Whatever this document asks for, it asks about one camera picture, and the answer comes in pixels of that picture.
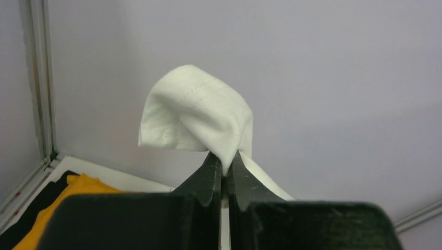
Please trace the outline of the white t shirt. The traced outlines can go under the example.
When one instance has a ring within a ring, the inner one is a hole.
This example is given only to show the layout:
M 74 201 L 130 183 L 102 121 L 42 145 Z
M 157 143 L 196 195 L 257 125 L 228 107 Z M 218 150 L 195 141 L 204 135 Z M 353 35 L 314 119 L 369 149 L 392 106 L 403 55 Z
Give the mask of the white t shirt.
M 150 90 L 139 127 L 138 145 L 213 153 L 227 175 L 236 155 L 271 192 L 292 197 L 252 159 L 253 113 L 228 84 L 194 65 L 163 76 Z

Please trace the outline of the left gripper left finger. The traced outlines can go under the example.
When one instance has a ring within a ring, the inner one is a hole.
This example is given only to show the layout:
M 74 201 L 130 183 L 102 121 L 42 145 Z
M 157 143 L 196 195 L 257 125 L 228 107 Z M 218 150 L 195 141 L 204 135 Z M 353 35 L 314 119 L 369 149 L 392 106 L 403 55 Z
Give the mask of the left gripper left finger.
M 38 249 L 220 249 L 222 164 L 212 153 L 169 193 L 64 199 Z

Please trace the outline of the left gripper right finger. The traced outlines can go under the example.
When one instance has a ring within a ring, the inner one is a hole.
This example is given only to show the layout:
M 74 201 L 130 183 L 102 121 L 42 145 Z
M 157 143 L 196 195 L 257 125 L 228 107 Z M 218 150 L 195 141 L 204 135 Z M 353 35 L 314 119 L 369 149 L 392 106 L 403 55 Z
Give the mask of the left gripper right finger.
M 227 174 L 231 249 L 402 249 L 394 226 L 366 202 L 286 201 L 236 154 Z

